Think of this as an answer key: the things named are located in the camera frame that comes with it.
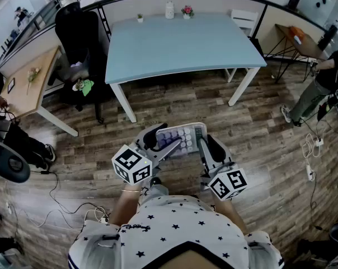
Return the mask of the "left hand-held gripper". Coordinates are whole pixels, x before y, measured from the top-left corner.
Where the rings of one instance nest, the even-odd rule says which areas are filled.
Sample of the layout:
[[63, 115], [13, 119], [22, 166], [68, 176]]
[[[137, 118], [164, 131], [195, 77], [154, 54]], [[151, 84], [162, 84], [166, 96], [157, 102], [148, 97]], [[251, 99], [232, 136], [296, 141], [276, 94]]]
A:
[[177, 137], [169, 144], [157, 146], [156, 132], [161, 124], [145, 128], [130, 145], [123, 145], [112, 157], [114, 172], [129, 185], [137, 185], [157, 173], [159, 161], [169, 158], [182, 143]]

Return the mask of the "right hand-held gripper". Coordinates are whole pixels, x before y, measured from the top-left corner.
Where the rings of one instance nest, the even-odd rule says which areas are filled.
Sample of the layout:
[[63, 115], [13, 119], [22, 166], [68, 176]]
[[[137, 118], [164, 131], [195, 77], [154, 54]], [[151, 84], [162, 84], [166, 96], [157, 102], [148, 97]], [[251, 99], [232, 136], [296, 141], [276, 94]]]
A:
[[210, 134], [207, 135], [207, 138], [208, 142], [204, 138], [199, 139], [198, 149], [204, 166], [213, 169], [200, 177], [201, 189], [211, 190], [220, 201], [230, 200], [247, 188], [248, 181], [245, 171], [237, 164], [227, 164], [215, 168], [215, 163], [230, 163], [231, 156], [218, 139]]

